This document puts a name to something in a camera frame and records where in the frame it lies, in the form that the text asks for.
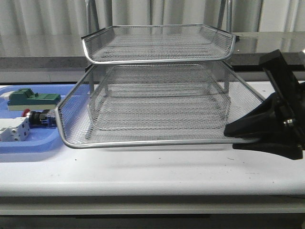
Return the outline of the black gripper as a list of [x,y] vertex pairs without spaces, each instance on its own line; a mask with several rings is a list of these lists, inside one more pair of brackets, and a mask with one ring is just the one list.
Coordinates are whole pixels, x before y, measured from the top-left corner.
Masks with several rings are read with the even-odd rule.
[[267,74],[275,94],[254,110],[225,126],[224,135],[245,138],[233,149],[251,150],[303,159],[303,147],[295,141],[305,139],[305,87],[300,84],[280,50],[260,57],[259,65]]

